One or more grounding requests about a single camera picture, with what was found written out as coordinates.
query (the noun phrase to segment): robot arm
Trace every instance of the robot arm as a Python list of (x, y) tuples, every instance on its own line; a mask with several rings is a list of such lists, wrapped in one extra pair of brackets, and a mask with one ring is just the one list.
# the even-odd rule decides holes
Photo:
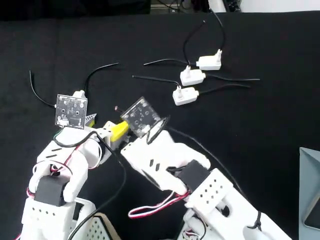
[[(75, 92), (73, 97), (83, 98), (83, 91)], [(61, 117), (59, 120), (60, 123), (71, 123)], [(88, 169), (103, 164), (111, 152), (95, 134), (77, 146), (63, 147), (80, 142), (92, 131), (97, 132), (115, 150), (127, 134), (128, 124), (122, 122), (115, 125), (108, 121), (98, 129), (64, 126), (55, 135), (56, 141), (48, 144), (33, 167), (21, 221), (21, 240), (66, 240), (71, 230), (96, 209), (92, 202), (77, 198), (77, 195), (88, 178)], [(83, 206), (77, 222), (73, 220), (76, 203)], [(74, 236), (75, 240), (83, 240), (89, 223), (80, 228)]]
[[(194, 233), (189, 235), (192, 240), (290, 240), (266, 214), (260, 215), (217, 168), (208, 171), (210, 162), (203, 154), (175, 143), (167, 131), (163, 130), (151, 144), (147, 144), (146, 137), (138, 138), (123, 148), (121, 154), (160, 190), (179, 195), (189, 192), (184, 199), (188, 211), (183, 217), (185, 225), (179, 240), (184, 239), (188, 230)], [(182, 170), (183, 177), (174, 175), (168, 171), (170, 167), (184, 170), (188, 167), (192, 174)], [(203, 179), (197, 183), (193, 176)], [(205, 222), (206, 230), (198, 218)], [(260, 227), (250, 229), (255, 223)]]

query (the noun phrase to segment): yellow connector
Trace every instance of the yellow connector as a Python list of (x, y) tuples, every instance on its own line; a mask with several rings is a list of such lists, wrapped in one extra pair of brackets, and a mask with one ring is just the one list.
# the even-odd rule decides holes
[(123, 121), (113, 127), (111, 127), (112, 137), (110, 138), (111, 142), (116, 142), (127, 133), (129, 125), (126, 121)]

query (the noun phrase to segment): black fabric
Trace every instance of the black fabric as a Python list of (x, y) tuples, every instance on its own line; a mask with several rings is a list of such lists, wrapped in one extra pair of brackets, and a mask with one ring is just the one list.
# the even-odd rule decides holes
[[(187, 54), (193, 62), (214, 54), (222, 39), (211, 14), (0, 23), (0, 239), (12, 239), (21, 231), (32, 166), (58, 130), (54, 111), (33, 96), (28, 70), (35, 74), (38, 93), (54, 104), (57, 93), (72, 94), (83, 88), (93, 69), (117, 61), (121, 65), (98, 72), (89, 84), (88, 114), (98, 113), (97, 127), (119, 119), (115, 106), (126, 109), (144, 96), (161, 116), (171, 115), (169, 126), (213, 151), (258, 210), (294, 240), (298, 238), (299, 147), (320, 149), (320, 14), (219, 16), (226, 31), (221, 72), (261, 81), (249, 90), (200, 95), (183, 106), (174, 104), (173, 84), (131, 75), (179, 80), (185, 66), (142, 64), (183, 59), (184, 38), (202, 20), (207, 24), (191, 39)], [(217, 84), (206, 79), (195, 87), (203, 90)], [(200, 150), (193, 142), (172, 136)], [(169, 193), (125, 166), (124, 190), (104, 209), (121, 238), (173, 237), (186, 210), (183, 203), (130, 220), (130, 209), (156, 204)], [(99, 206), (119, 188), (122, 176), (121, 167), (111, 158), (88, 173), (79, 196)]]

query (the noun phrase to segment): perforated plastic plate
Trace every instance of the perforated plastic plate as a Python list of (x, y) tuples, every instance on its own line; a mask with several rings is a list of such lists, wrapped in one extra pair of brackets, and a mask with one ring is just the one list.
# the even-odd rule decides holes
[(191, 194), (185, 206), (195, 208), (203, 216), (209, 214), (233, 188), (233, 184), (217, 169)]
[(85, 235), (86, 240), (111, 240), (103, 220), (99, 216), (92, 219)]

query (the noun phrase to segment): red and white wire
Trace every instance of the red and white wire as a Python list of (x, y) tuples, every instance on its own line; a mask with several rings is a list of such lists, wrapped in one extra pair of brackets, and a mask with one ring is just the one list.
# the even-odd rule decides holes
[(26, 195), (32, 199), (35, 197), (35, 194), (30, 191), (29, 187), (26, 188)]
[(36, 172), (36, 167), (37, 167), (39, 164), (44, 164), (44, 163), (46, 163), (46, 164), (49, 163), (49, 164), (52, 164), (52, 165), (55, 165), (55, 166), (60, 165), (59, 167), (68, 170), (71, 175), (73, 174), (73, 172), (71, 171), (71, 169), (70, 169), (67, 165), (65, 165), (64, 163), (59, 162), (59, 161), (49, 160), (49, 159), (37, 162), (37, 163), (33, 166), (33, 168), (32, 168), (32, 173), (35, 174), (35, 172)]
[(21, 233), (18, 236), (16, 236), (14, 240), (19, 240), (20, 238), (21, 238)]
[[(73, 154), (76, 150), (78, 150), (79, 147), (80, 147), (80, 145), (77, 146), (77, 147), (72, 151), (72, 153), (69, 155), (69, 157), (65, 160), (64, 165), (67, 165), (67, 164), (68, 164), (68, 162), (69, 162), (70, 159), (71, 159), (72, 154)], [(58, 171), (60, 171), (61, 169), (62, 169), (62, 167), (54, 168), (54, 166), (51, 166), (51, 168), (50, 168), (51, 172), (53, 172), (53, 173), (58, 172)]]
[[(177, 197), (169, 200), (173, 195), (174, 195), (174, 192), (171, 192), (171, 194), (165, 200), (163, 200), (161, 203), (158, 203), (157, 205), (140, 206), (140, 207), (134, 208), (129, 211), (128, 217), (131, 219), (140, 219), (140, 218), (151, 216), (151, 215), (171, 206), (172, 204), (179, 202), (180, 200), (186, 198), (189, 195), (189, 193), (187, 192), (184, 195), (178, 195)], [(140, 212), (141, 210), (144, 210), (144, 209), (153, 209), (153, 210), (142, 212), (142, 213), (136, 213), (136, 212)]]
[(102, 148), (101, 148), (100, 144), (98, 144), (98, 147), (99, 147), (99, 159), (98, 159), (98, 161), (96, 162), (96, 164), (95, 164), (94, 166), (88, 167), (89, 170), (92, 170), (92, 169), (97, 168), (97, 167), (100, 165), (100, 163), (101, 163), (101, 159), (102, 159)]

